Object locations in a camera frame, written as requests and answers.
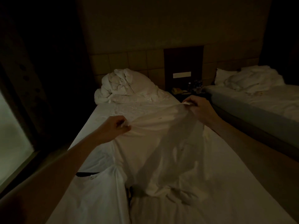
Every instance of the hand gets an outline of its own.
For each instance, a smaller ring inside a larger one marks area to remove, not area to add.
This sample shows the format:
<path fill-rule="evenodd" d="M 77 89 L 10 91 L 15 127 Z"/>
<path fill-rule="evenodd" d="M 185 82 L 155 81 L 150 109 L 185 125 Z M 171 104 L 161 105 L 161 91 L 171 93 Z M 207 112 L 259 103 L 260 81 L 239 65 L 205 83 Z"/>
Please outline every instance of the hand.
<path fill-rule="evenodd" d="M 190 109 L 195 117 L 204 125 L 213 129 L 219 124 L 222 119 L 217 115 L 210 102 L 203 97 L 191 95 L 186 98 L 183 102 L 192 102 L 194 105 L 186 105 Z"/>
<path fill-rule="evenodd" d="M 97 145 L 110 142 L 118 135 L 130 131 L 131 126 L 121 127 L 121 124 L 125 121 L 126 118 L 124 116 L 110 116 L 92 133 L 92 137 L 97 142 Z"/>

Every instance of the person's left hand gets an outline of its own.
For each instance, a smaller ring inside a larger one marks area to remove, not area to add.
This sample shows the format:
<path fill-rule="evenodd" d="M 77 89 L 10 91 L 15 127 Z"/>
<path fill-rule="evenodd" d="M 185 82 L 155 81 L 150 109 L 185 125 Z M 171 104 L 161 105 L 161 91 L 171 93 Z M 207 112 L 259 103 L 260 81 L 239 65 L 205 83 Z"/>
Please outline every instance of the person's left hand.
<path fill-rule="evenodd" d="M 92 136 L 97 141 L 97 144 L 110 142 L 118 135 L 131 130 L 131 126 L 121 127 L 121 124 L 125 121 L 126 118 L 124 116 L 110 116 L 92 133 Z"/>

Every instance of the person's left arm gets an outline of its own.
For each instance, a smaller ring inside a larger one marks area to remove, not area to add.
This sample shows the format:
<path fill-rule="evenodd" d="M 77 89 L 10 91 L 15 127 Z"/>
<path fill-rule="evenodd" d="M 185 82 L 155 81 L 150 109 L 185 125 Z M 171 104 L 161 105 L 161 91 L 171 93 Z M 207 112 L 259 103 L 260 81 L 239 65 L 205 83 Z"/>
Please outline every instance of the person's left arm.
<path fill-rule="evenodd" d="M 30 176 L 0 200 L 1 223 L 45 223 L 91 151 L 131 127 L 124 116 L 109 117 L 63 156 Z"/>

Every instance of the frosted glass panel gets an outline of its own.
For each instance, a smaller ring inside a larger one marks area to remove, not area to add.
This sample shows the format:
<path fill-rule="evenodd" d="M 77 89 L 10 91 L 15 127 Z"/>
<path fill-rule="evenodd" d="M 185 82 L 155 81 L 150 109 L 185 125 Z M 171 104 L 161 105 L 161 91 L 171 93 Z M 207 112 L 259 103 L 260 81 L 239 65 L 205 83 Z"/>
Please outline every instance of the frosted glass panel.
<path fill-rule="evenodd" d="M 0 185 L 32 152 L 28 138 L 0 92 Z"/>

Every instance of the forearm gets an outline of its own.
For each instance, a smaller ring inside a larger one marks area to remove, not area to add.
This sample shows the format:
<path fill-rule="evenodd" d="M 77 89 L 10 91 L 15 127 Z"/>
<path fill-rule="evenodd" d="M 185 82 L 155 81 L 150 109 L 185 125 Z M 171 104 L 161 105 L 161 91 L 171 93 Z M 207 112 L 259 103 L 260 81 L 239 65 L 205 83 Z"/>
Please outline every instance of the forearm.
<path fill-rule="evenodd" d="M 14 201 L 11 203 L 11 209 L 22 211 L 25 218 L 22 223 L 45 223 L 80 166 L 97 146 L 93 137 L 92 134 L 88 135 L 62 157 L 13 189 L 1 200 L 0 209 L 3 209 L 7 200 Z"/>
<path fill-rule="evenodd" d="M 298 221 L 299 163 L 220 120 L 212 129 L 236 152 L 262 186 Z"/>

